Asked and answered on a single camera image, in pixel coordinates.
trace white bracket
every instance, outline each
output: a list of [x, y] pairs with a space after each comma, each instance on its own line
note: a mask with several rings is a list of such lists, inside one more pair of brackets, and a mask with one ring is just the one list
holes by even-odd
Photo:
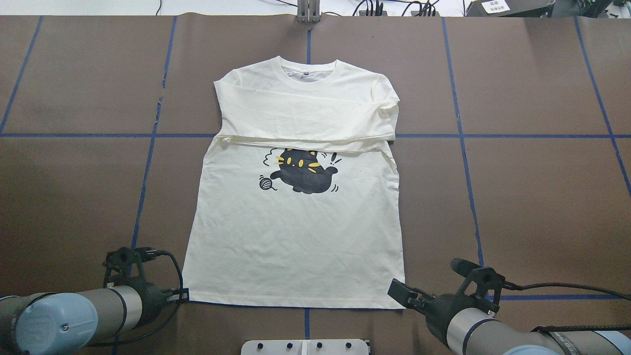
[[249, 340], [241, 355], [370, 355], [361, 339]]
[[298, 22], [320, 22], [320, 0], [298, 0]]

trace sticker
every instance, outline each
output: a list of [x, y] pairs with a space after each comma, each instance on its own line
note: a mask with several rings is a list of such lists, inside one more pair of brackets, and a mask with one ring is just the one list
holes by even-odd
[[487, 1], [482, 3], [482, 7], [487, 13], [503, 13], [510, 10], [505, 0]]

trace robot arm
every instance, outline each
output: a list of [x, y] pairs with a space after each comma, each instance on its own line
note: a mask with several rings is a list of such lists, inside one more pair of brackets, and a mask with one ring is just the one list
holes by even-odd
[[[631, 340], [615, 331], [537, 331], [521, 333], [495, 319], [502, 288], [517, 289], [493, 268], [453, 259], [453, 271], [465, 277], [455, 294], [433, 296], [392, 280], [388, 295], [423, 315], [432, 335], [458, 355], [631, 355]], [[467, 287], [477, 290], [467, 296]], [[493, 301], [486, 294], [493, 291]]]
[[[159, 255], [174, 260], [180, 289], [161, 291], [146, 281], [142, 264]], [[121, 248], [108, 253], [103, 265], [107, 268], [103, 289], [0, 298], [0, 346], [13, 354], [72, 354], [149, 324], [166, 305], [179, 305], [187, 298], [179, 266], [168, 252]], [[133, 265], [138, 268], [136, 277], [130, 275]]]

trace white t-shirt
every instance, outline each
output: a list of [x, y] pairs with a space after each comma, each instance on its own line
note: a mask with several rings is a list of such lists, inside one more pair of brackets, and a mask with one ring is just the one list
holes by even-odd
[[215, 87], [223, 122], [184, 262], [191, 300], [401, 308], [387, 295], [404, 280], [389, 80], [276, 57]]

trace black cat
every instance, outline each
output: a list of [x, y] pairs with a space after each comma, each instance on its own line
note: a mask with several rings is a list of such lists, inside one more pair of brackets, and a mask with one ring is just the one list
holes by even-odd
[[293, 186], [296, 192], [306, 194], [322, 193], [331, 187], [331, 176], [337, 173], [335, 167], [323, 168], [317, 161], [317, 152], [286, 148], [278, 158], [279, 171], [274, 171], [270, 179], [280, 178]]

